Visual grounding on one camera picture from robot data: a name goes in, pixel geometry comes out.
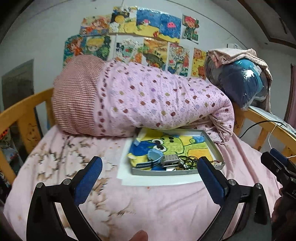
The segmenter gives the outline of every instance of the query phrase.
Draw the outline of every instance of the pink bed sheet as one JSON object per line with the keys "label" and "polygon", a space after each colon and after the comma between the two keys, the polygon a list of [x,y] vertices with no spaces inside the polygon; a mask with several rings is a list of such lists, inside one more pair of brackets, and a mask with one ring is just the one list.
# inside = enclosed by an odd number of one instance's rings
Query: pink bed sheet
{"label": "pink bed sheet", "polygon": [[[129,240],[143,229],[149,240],[197,240],[210,224],[219,206],[214,204],[203,182],[167,186],[122,186],[116,178],[125,138],[70,137],[54,126],[33,150],[15,179],[7,198],[4,214],[21,239],[26,240],[26,220],[35,185],[61,183],[73,177],[93,156],[103,160],[103,171],[87,201],[79,207],[103,240]],[[260,162],[261,153],[233,135],[218,144],[225,160],[222,172],[241,185],[260,182],[270,211],[279,198],[280,184]],[[226,236],[239,218],[235,214]],[[61,206],[61,221],[74,237]]]}

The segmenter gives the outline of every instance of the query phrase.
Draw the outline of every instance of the wooden bed frame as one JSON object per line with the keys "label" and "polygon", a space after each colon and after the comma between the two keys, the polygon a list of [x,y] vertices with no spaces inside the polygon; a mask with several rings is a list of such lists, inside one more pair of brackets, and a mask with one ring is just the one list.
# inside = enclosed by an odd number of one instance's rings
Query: wooden bed frame
{"label": "wooden bed frame", "polygon": [[[41,104],[42,102],[45,102],[47,118],[50,123],[50,127],[55,125],[51,103],[52,93],[53,88],[45,90],[16,103],[15,105],[2,112],[0,114],[0,133],[4,132],[8,127],[16,122],[26,151],[27,153],[31,153],[34,147],[41,140],[41,134],[37,128],[37,121],[34,113],[35,106]],[[253,122],[267,120],[267,118],[252,109],[241,111],[241,109],[235,104],[234,115],[234,133],[236,135],[239,135],[240,129],[246,118],[250,119]],[[257,150],[261,149],[268,133],[272,131],[275,125],[276,124],[273,122],[265,122],[260,124],[262,130],[253,148]],[[282,152],[284,156],[295,155],[296,138],[294,138],[289,132],[279,126],[276,126],[272,134],[285,144],[285,148]],[[13,183],[16,175],[9,163],[6,161],[6,158],[2,151],[0,151],[0,170],[3,172],[9,183]]]}

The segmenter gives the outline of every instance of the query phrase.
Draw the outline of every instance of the colorful painting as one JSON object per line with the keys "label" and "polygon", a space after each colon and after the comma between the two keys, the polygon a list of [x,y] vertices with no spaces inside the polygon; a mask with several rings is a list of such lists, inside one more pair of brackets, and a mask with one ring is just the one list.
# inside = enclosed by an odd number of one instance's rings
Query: colorful painting
{"label": "colorful painting", "polygon": [[193,41],[198,41],[197,29],[199,26],[199,21],[195,18],[183,15],[183,25],[186,26],[183,38]]}
{"label": "colorful painting", "polygon": [[143,56],[148,66],[165,70],[168,43],[151,38],[144,38]]}
{"label": "colorful painting", "polygon": [[135,34],[147,37],[158,37],[160,12],[149,9],[138,9]]}
{"label": "colorful painting", "polygon": [[170,43],[168,71],[172,74],[187,76],[189,68],[189,49]]}
{"label": "colorful painting", "polygon": [[137,31],[136,21],[137,21],[137,7],[127,7],[123,8],[123,11],[129,13],[129,17],[125,18],[124,22],[124,33],[133,34]]}
{"label": "colorful painting", "polygon": [[85,42],[85,37],[80,35],[74,35],[66,40],[64,49],[64,66],[73,56],[84,54]]}
{"label": "colorful painting", "polygon": [[81,36],[105,35],[109,31],[111,15],[90,16],[82,20],[79,34]]}
{"label": "colorful painting", "polygon": [[191,76],[206,79],[204,68],[206,56],[207,52],[194,48]]}
{"label": "colorful painting", "polygon": [[86,37],[84,54],[90,54],[107,60],[110,51],[110,36]]}
{"label": "colorful painting", "polygon": [[181,34],[180,18],[162,13],[160,16],[160,28],[158,37],[168,42],[180,42]]}
{"label": "colorful painting", "polygon": [[179,156],[195,156],[196,158],[205,156],[213,165],[216,163],[213,161],[205,140],[201,141],[200,136],[170,136],[161,131],[147,128],[142,129],[140,134],[144,134],[140,143],[137,146],[132,144],[128,153],[133,167],[136,167],[138,163],[147,162],[148,151],[153,148],[162,151],[163,155],[177,154]]}
{"label": "colorful painting", "polygon": [[142,63],[143,44],[126,39],[120,43],[116,43],[115,59],[121,62]]}
{"label": "colorful painting", "polygon": [[109,25],[110,33],[125,33],[124,24],[129,18],[129,12],[123,11],[121,7],[114,7]]}

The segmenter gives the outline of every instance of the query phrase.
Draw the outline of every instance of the wooden ceiling trim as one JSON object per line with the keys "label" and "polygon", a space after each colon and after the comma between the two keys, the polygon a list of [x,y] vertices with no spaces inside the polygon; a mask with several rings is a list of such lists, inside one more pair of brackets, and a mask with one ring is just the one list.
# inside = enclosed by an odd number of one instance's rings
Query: wooden ceiling trim
{"label": "wooden ceiling trim", "polygon": [[248,12],[249,14],[255,19],[255,21],[258,23],[258,25],[260,26],[260,28],[262,29],[262,31],[264,32],[265,36],[267,37],[269,42],[272,43],[277,43],[277,44],[283,44],[286,46],[289,46],[291,48],[296,49],[296,44],[293,44],[289,41],[286,40],[282,40],[282,39],[277,39],[277,38],[273,38],[269,35],[266,27],[264,26],[263,22],[261,21],[261,19],[258,17],[258,15],[253,11],[253,9],[245,2],[245,0],[237,0]]}

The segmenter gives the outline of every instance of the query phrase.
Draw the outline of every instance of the rolled blanket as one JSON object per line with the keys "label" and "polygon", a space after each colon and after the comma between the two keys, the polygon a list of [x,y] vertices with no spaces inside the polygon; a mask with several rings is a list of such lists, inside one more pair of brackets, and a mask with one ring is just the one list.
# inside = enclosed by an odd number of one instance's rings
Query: rolled blanket
{"label": "rolled blanket", "polygon": [[224,143],[233,132],[230,100],[203,79],[80,55],[63,69],[54,87],[57,124],[70,134],[130,137],[136,127],[185,126]]}

